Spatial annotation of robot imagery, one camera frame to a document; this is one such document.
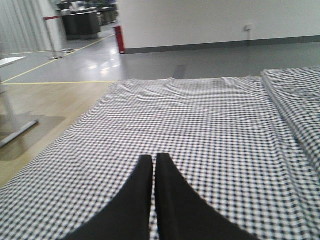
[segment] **red post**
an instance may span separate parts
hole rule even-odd
[[[114,31],[115,31],[115,35],[116,35],[116,40],[118,42],[119,53],[125,54],[126,50],[125,50],[124,39],[122,37],[121,26],[115,26]]]

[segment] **red barrier tape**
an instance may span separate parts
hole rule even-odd
[[[60,16],[46,16],[44,19],[45,20],[51,20],[51,19],[58,19]]]

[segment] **checkered tablecloth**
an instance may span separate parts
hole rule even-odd
[[[119,192],[140,155],[157,153],[259,239],[320,239],[319,173],[257,77],[115,83],[0,189],[0,239],[63,238]]]
[[[262,76],[265,89],[320,174],[320,66],[264,70]]]

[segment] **gray floor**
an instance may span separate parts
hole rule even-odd
[[[259,76],[264,69],[320,65],[320,42],[119,54],[113,35],[116,25],[104,26],[100,40],[110,37],[91,46],[88,45],[97,40],[69,41],[70,48],[80,50],[53,62],[48,60],[50,52],[6,55],[26,59],[2,68],[2,81],[58,83],[243,77]]]

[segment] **polished floor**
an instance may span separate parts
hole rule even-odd
[[[92,106],[114,81],[259,76],[264,69],[320,65],[320,42],[119,54],[113,27],[97,40],[72,40],[76,51],[49,60],[52,53],[7,54],[26,57],[0,69],[17,118],[40,124],[0,149],[0,187]],[[10,122],[0,105],[0,138]]]

